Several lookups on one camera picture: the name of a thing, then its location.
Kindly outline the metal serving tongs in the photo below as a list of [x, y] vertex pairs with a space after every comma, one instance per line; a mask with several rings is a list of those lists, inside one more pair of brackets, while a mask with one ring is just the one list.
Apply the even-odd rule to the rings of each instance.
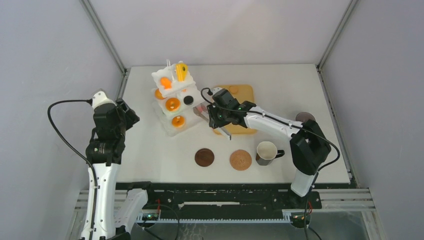
[[[197, 109], [196, 109], [196, 106], [193, 108], [193, 112], [194, 112], [194, 114], [196, 115], [196, 116], [198, 116], [198, 117], [200, 117], [200, 118], [202, 118], [204, 121], [206, 121], [207, 123], [209, 123], [209, 115], [208, 115], [208, 113], [207, 114], [205, 114], [205, 113], [200, 113]], [[225, 127], [218, 127], [218, 128], [216, 128], [216, 129], [213, 129], [214, 131], [216, 131], [216, 132], [218, 132], [218, 133], [220, 133], [222, 136], [224, 136], [226, 139], [228, 139], [229, 141], [232, 139], [232, 134], [225, 128]]]

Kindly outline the black sandwich cookie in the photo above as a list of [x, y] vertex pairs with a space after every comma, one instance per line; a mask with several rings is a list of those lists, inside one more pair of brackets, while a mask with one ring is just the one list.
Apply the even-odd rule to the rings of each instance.
[[186, 106], [190, 106], [194, 103], [194, 98], [191, 95], [187, 95], [183, 98], [183, 103]]

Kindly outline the orange egg tart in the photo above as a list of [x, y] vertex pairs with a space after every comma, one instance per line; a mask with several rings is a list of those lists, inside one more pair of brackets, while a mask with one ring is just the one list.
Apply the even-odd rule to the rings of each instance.
[[158, 88], [154, 91], [154, 96], [158, 100], [166, 99], [166, 97], [163, 97], [162, 93], [160, 92], [160, 90]]

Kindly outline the white three-tier dessert stand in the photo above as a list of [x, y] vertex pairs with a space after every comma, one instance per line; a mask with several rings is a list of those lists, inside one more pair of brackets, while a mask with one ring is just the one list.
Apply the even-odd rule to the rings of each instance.
[[209, 122], [206, 102], [183, 61], [171, 63], [151, 74], [154, 111], [163, 130], [174, 137], [201, 122]]

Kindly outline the orange fish cookie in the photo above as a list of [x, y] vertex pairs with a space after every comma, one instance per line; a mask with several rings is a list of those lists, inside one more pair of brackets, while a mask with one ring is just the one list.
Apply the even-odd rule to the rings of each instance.
[[168, 77], [162, 77], [162, 78], [160, 79], [160, 84], [162, 85], [162, 87], [163, 87], [165, 90], [169, 90], [169, 89], [172, 89], [173, 81], [172, 81], [172, 80], [170, 80]]

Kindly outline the yellow cake slice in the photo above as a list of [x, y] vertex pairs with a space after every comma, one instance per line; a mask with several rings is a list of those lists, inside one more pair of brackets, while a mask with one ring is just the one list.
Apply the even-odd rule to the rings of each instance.
[[185, 80], [185, 77], [186, 77], [185, 64], [184, 63], [177, 63], [175, 65], [175, 71], [176, 71], [177, 80], [179, 82], [183, 82]]

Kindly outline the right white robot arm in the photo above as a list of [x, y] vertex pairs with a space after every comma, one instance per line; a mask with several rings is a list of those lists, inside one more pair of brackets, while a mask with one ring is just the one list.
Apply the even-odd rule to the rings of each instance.
[[290, 185], [289, 203], [302, 208], [309, 201], [309, 192], [316, 182], [319, 171], [326, 167], [325, 161], [332, 150], [340, 153], [334, 143], [329, 141], [318, 123], [289, 120], [271, 114], [255, 103], [240, 103], [229, 90], [205, 87], [200, 91], [207, 102], [209, 127], [231, 139], [226, 126], [233, 124], [245, 129], [254, 129], [281, 140], [287, 140], [296, 173]]

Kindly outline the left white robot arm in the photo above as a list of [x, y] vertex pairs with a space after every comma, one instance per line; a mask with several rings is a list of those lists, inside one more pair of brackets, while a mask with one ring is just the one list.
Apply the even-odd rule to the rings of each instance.
[[88, 206], [82, 240], [107, 240], [116, 234], [114, 195], [126, 147], [126, 132], [140, 117], [119, 98], [94, 96], [91, 100], [95, 127], [85, 150], [89, 163]]

